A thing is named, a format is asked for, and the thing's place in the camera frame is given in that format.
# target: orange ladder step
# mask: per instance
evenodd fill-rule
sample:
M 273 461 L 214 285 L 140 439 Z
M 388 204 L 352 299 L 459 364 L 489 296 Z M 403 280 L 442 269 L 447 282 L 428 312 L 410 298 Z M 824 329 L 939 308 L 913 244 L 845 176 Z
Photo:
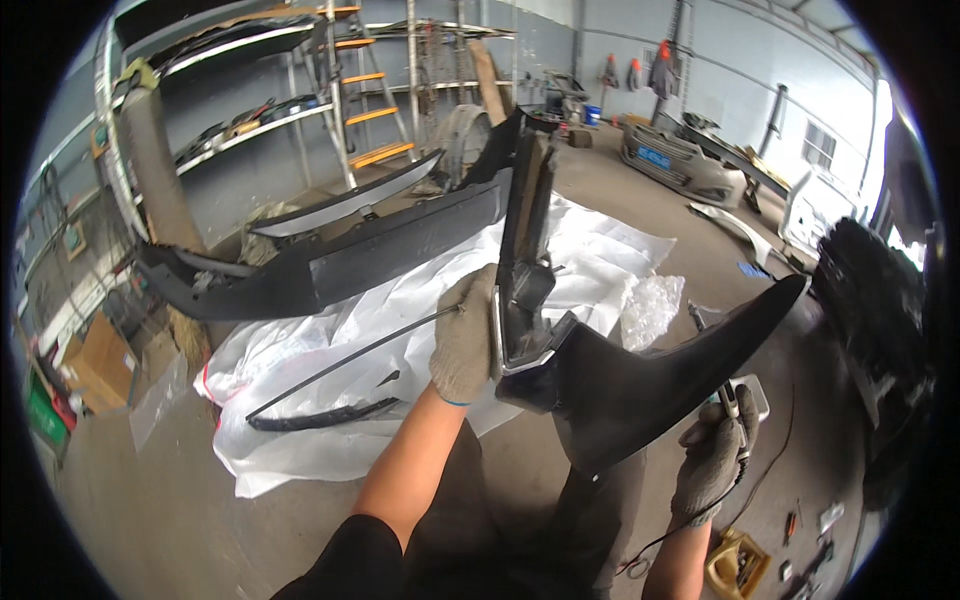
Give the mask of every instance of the orange ladder step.
M 357 39 L 345 39 L 343 41 L 338 41 L 334 44 L 337 48 L 363 48 L 364 46 L 369 46 L 374 43 L 376 40 L 371 37 L 358 37 Z M 320 49 L 326 47 L 326 44 L 320 44 Z
M 356 158 L 351 158 L 349 160 L 350 168 L 356 170 L 369 164 L 373 164 L 379 160 L 383 160 L 384 158 L 389 158 L 390 156 L 398 155 L 402 152 L 411 150 L 413 147 L 413 142 L 394 142 L 393 144 L 382 146 L 376 150 L 371 150 L 366 154 L 360 155 Z
M 394 114 L 399 108 L 389 107 L 389 108 L 379 108 L 377 110 L 371 110 L 370 112 L 361 112 L 358 115 L 352 116 L 346 121 L 344 125 L 354 125 L 356 123 L 362 123 L 363 121 L 369 121 L 370 119 L 375 119 L 376 117 L 382 117 L 387 114 Z
M 354 77 L 344 77 L 340 83 L 341 84 L 356 84 L 359 82 L 368 82 L 371 79 L 383 79 L 386 77 L 386 73 L 369 73 L 367 75 L 356 75 Z

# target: work glove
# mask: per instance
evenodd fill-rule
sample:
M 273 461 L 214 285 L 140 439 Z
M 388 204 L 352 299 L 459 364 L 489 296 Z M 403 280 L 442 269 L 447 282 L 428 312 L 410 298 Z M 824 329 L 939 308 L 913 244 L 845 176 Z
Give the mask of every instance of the work glove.
M 738 385 L 733 394 L 740 406 L 747 447 L 753 449 L 760 423 L 754 395 L 745 385 Z M 736 461 L 740 450 L 738 425 L 727 416 L 723 404 L 712 402 L 701 409 L 697 422 L 680 436 L 680 445 L 686 448 L 686 460 L 677 475 L 677 491 L 670 511 L 678 522 L 702 525 L 720 512 L 721 503 L 704 509 L 732 487 L 740 470 Z
M 430 375 L 440 396 L 466 406 L 480 395 L 491 372 L 491 299 L 496 265 L 465 275 L 437 302 L 437 310 L 456 304 L 437 319 L 437 349 L 430 356 Z

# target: hanging clothes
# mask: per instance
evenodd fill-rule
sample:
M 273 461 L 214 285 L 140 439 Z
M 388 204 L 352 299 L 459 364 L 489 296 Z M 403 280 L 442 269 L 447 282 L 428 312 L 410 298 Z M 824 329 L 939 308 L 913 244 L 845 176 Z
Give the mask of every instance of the hanging clothes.
M 620 80 L 616 77 L 616 62 L 613 59 L 613 54 L 607 55 L 607 64 L 604 66 L 603 75 L 600 76 L 600 79 L 603 81 L 604 87 L 614 89 L 620 87 Z
M 633 59 L 630 61 L 630 68 L 627 69 L 627 89 L 637 91 L 640 89 L 640 61 Z
M 676 81 L 673 73 L 673 61 L 670 60 L 670 42 L 666 39 L 660 43 L 660 51 L 654 59 L 654 65 L 650 69 L 650 87 L 658 98 L 667 100 L 670 98 L 670 90 Z

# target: wire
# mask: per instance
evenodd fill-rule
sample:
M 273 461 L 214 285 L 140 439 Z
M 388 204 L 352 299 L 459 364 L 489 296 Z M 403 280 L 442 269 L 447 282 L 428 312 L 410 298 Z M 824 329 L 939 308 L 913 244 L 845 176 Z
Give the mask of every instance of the wire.
M 767 473 L 770 472 L 770 470 L 773 468 L 777 460 L 779 460 L 780 457 L 783 456 L 783 452 L 786 451 L 787 445 L 790 444 L 790 436 L 793 434 L 793 420 L 797 414 L 796 387 L 797 387 L 797 380 L 794 377 L 791 379 L 791 382 L 790 382 L 790 424 L 786 430 L 786 438 L 783 440 L 783 447 L 780 449 L 780 452 L 777 453 L 777 456 L 774 457 L 774 460 L 770 461 L 770 464 L 767 465 L 767 468 L 763 471 L 763 473 L 760 474 L 760 477 L 759 479 L 756 480 L 756 483 L 754 484 L 753 489 L 750 490 L 750 495 L 747 496 L 747 502 L 743 505 L 743 508 L 740 509 L 740 512 L 736 514 L 736 516 L 733 518 L 733 520 L 731 521 L 730 525 L 728 525 L 728 527 L 733 527 L 733 524 L 736 523 L 741 516 L 743 516 L 744 512 L 746 512 L 747 508 L 750 506 L 750 503 L 754 501 L 754 497 L 756 496 L 756 491 L 760 488 L 760 484 L 763 483 L 763 480 L 766 478 Z M 697 519 L 700 515 L 704 514 L 706 511 L 710 510 L 711 508 L 719 504 L 721 501 L 723 501 L 723 499 L 726 498 L 728 495 L 730 495 L 730 492 L 732 492 L 736 488 L 737 484 L 740 483 L 746 471 L 747 471 L 747 460 L 744 459 L 743 461 L 740 462 L 740 471 L 737 473 L 736 479 L 733 481 L 733 486 L 729 490 L 727 490 L 719 498 L 717 498 L 716 500 L 708 504 L 705 509 L 703 509 L 696 515 L 692 516 L 690 520 L 688 520 L 686 523 L 684 523 L 680 527 L 672 531 L 668 531 L 667 533 L 663 534 L 656 540 L 653 540 L 647 545 L 643 546 L 640 549 L 640 551 L 634 555 L 633 558 L 631 558 L 624 565 L 620 566 L 620 569 L 616 572 L 616 575 L 620 575 L 621 573 L 626 572 L 627 577 L 629 577 L 630 579 L 640 579 L 646 576 L 646 574 L 650 572 L 651 564 L 649 559 L 640 558 L 641 555 L 644 552 L 646 552 L 650 547 L 657 545 L 658 543 L 666 540 L 669 536 L 685 528 L 687 525 L 689 525 L 695 519 Z M 644 568 L 639 572 L 635 572 L 635 569 L 641 565 L 643 565 Z
M 760 474 L 760 478 L 756 480 L 756 483 L 754 483 L 754 488 L 750 490 L 750 495 L 747 496 L 747 501 L 746 503 L 744 503 L 743 508 L 740 509 L 740 512 L 736 514 L 736 516 L 730 522 L 730 525 L 728 525 L 728 527 L 733 527 L 733 524 L 736 523 L 737 520 L 740 519 L 745 512 L 747 512 L 747 509 L 750 507 L 750 503 L 754 501 L 754 497 L 756 496 L 756 491 L 760 489 L 760 484 L 762 484 L 763 480 L 766 479 L 767 473 L 770 472 L 770 469 L 772 469 L 774 465 L 777 463 L 777 461 L 780 459 L 780 457 L 783 456 L 783 452 L 786 451 L 787 445 L 790 444 L 790 436 L 793 434 L 793 419 L 796 416 L 796 414 L 797 414 L 797 379 L 796 377 L 793 377 L 790 382 L 790 425 L 787 427 L 787 430 L 786 430 L 786 438 L 783 439 L 783 447 L 780 449 L 780 452 L 777 453 L 777 456 L 774 457 L 774 460 L 770 461 L 770 464 L 767 465 L 767 469 L 764 470 L 762 474 Z
M 415 322 L 413 322 L 413 323 L 411 323 L 411 324 L 408 324 L 408 325 L 406 325 L 405 327 L 402 327 L 402 328 L 398 329 L 397 331 L 394 331 L 394 332 L 391 333 L 390 335 L 388 335 L 388 336 L 386 336 L 386 337 L 383 337 L 383 338 L 380 338 L 379 340 L 377 340 L 376 342 L 373 342 L 372 344 L 370 344 L 370 345 L 368 345 L 368 346 L 364 346 L 363 348 L 360 348 L 359 350 L 355 351 L 355 352 L 354 352 L 353 354 L 351 354 L 350 356 L 347 356 L 346 358 L 342 358 L 342 359 L 338 360 L 337 362 L 333 363 L 332 365 L 330 365 L 329 367 L 327 367 L 326 369 L 323 369 L 322 371 L 320 371 L 320 372 L 318 372 L 318 373 L 315 373 L 315 374 L 310 375 L 309 377 L 307 377 L 306 379 L 304 379 L 303 381 L 301 381 L 300 383 L 298 383 L 298 384 L 295 385 L 294 387 L 290 388 L 289 390 L 287 390 L 287 391 L 284 392 L 283 394 L 275 397 L 274 399 L 270 400 L 269 402 L 266 402 L 266 403 L 260 405 L 259 408 L 253 410 L 253 412 L 251 412 L 250 414 L 248 414 L 248 415 L 245 417 L 245 419 L 247 420 L 247 422 L 249 422 L 251 419 L 253 419 L 253 418 L 256 417 L 257 415 L 259 415 L 259 414 L 262 413 L 263 411 L 267 410 L 268 408 L 270 408 L 270 407 L 273 406 L 274 404 L 277 404 L 278 402 L 280 402 L 280 401 L 283 400 L 284 398 L 290 396 L 290 395 L 293 394 L 294 392 L 298 392 L 299 390 L 302 390 L 303 388 L 305 388 L 306 386 L 310 385 L 311 383 L 313 383 L 313 382 L 316 381 L 317 379 L 320 379 L 320 378 L 323 377 L 324 375 L 326 375 L 326 374 L 328 374 L 328 373 L 330 373 L 330 372 L 336 371 L 337 369 L 340 369 L 340 368 L 343 367 L 346 363 L 348 363 L 348 362 L 350 362 L 350 361 L 352 361 L 352 360 L 355 360 L 355 359 L 359 358 L 360 356 L 363 356 L 364 354 L 366 354 L 367 352 L 369 352 L 369 351 L 371 351 L 371 350 L 373 350 L 373 349 L 375 349 L 375 348 L 379 348 L 379 347 L 383 346 L 383 345 L 386 344 L 387 342 L 391 342 L 391 341 L 395 340 L 396 338 L 400 337 L 400 336 L 403 335 L 404 333 L 409 333 L 409 332 L 413 331 L 414 329 L 416 329 L 417 327 L 420 327 L 421 325 L 428 324 L 428 323 L 430 323 L 431 321 L 436 321 L 437 319 L 439 319 L 440 317 L 442 317 L 442 316 L 445 315 L 445 314 L 451 313 L 451 312 L 453 312 L 454 310 L 461 310 L 461 309 L 462 309 L 462 304 L 454 304 L 453 306 L 448 306 L 448 307 L 445 308 L 444 310 L 435 312 L 435 313 L 433 313 L 432 315 L 429 315 L 429 316 L 427 316 L 427 317 L 423 317 L 423 318 L 420 319 L 419 321 L 415 321 Z
M 699 518 L 701 515 L 703 515 L 704 513 L 706 513 L 708 510 L 710 510 L 711 508 L 713 508 L 713 507 L 716 506 L 717 504 L 720 504 L 721 502 L 723 502 L 723 499 L 726 498 L 728 495 L 730 495 L 730 492 L 732 492 L 733 489 L 736 488 L 736 485 L 737 485 L 738 483 L 740 483 L 740 481 L 743 479 L 744 473 L 746 473 L 746 472 L 747 472 L 747 459 L 743 459 L 743 460 L 740 461 L 740 471 L 736 474 L 736 479 L 733 480 L 733 485 L 731 486 L 731 488 L 730 488 L 729 490 L 727 490 L 726 492 L 724 492 L 723 495 L 721 495 L 721 496 L 720 496 L 719 498 L 717 498 L 716 500 L 713 500 L 712 502 L 710 502 L 709 504 L 707 504 L 706 508 L 702 509 L 699 513 L 697 513 L 696 515 L 692 516 L 690 519 L 687 520 L 686 523 L 684 523 L 684 524 L 681 525 L 680 527 L 678 527 L 678 528 L 676 528 L 676 529 L 673 529 L 673 530 L 671 530 L 671 531 L 666 532 L 665 534 L 663 534 L 663 535 L 660 536 L 659 538 L 651 541 L 651 542 L 648 543 L 647 545 L 645 545 L 645 546 L 643 546 L 642 548 L 640 548 L 640 551 L 637 552 L 636 555 L 635 555 L 633 558 L 631 558 L 628 562 L 626 562 L 625 564 L 623 564 L 622 566 L 620 566 L 620 569 L 616 572 L 616 575 L 620 575 L 621 573 L 626 572 L 626 573 L 627 573 L 627 577 L 629 577 L 630 579 L 640 579 L 641 577 L 643 577 L 644 575 L 646 575 L 646 574 L 650 571 L 650 561 L 649 561 L 648 559 L 646 559 L 646 558 L 641 559 L 641 558 L 640 558 L 640 555 L 643 554 L 644 552 L 646 552 L 646 551 L 647 551 L 649 548 L 651 548 L 652 546 L 657 545 L 658 543 L 666 540 L 667 538 L 669 538 L 669 537 L 672 536 L 673 534 L 677 533 L 677 532 L 680 531 L 681 529 L 685 528 L 687 525 L 689 525 L 690 523 L 692 523 L 694 520 L 696 520 L 697 518 Z M 645 565 L 646 565 L 646 568 L 643 569 L 643 571 L 640 572 L 640 573 L 634 573 L 634 569 L 635 569 L 636 567 L 640 566 L 641 564 L 645 564 Z

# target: wooden board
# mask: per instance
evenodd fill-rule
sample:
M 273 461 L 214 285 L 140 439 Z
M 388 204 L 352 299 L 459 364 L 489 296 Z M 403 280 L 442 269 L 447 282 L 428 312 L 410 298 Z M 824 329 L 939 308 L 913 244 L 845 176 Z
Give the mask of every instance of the wooden board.
M 507 119 L 503 110 L 503 101 L 496 88 L 496 71 L 493 69 L 493 58 L 482 39 L 472 39 L 468 43 L 470 55 L 473 57 L 473 68 L 477 73 L 477 82 L 480 86 L 480 97 L 483 106 L 487 109 L 491 124 L 496 127 Z

